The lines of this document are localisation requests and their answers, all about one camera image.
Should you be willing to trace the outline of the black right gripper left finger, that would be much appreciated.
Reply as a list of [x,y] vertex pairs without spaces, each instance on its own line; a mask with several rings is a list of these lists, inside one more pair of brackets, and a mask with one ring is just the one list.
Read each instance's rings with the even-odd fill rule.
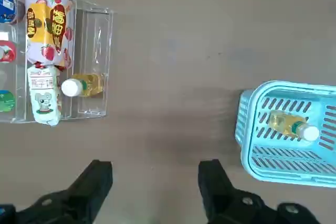
[[24,210],[1,204],[1,223],[94,223],[112,185],[112,163],[94,159],[67,189],[43,195]]

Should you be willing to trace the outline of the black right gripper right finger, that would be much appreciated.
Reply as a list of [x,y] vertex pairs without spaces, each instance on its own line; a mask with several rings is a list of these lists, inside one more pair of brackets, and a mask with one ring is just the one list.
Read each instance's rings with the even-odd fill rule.
[[283,202],[272,209],[260,196],[235,188],[217,159],[199,163],[198,187],[208,223],[319,223],[303,205]]

